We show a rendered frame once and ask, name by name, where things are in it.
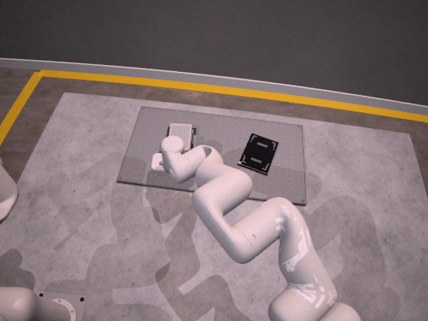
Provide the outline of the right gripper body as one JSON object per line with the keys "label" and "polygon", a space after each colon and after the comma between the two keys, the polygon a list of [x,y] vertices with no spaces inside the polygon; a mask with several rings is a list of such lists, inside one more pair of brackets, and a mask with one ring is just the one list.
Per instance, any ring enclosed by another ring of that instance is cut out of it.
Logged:
{"label": "right gripper body", "polygon": [[165,170],[163,169],[163,166],[158,165],[159,161],[162,161],[161,153],[155,153],[153,155],[152,164],[151,164],[153,174],[154,175],[170,176],[169,174],[167,174],[165,172]]}

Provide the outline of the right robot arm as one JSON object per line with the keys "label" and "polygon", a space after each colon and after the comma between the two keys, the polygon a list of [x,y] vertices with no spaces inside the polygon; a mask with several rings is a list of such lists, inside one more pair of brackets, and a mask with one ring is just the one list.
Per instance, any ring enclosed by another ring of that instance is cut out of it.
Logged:
{"label": "right robot arm", "polygon": [[291,202],[274,197],[230,226],[223,216],[250,196],[249,175],[224,165],[211,146],[185,152],[183,140],[174,135],[161,142],[161,155],[159,165],[176,183],[195,176],[198,189],[192,195],[193,208],[235,262],[248,263],[280,240],[278,264],[287,287],[270,303],[270,321],[361,321],[352,307],[336,303],[335,286],[303,216]]}

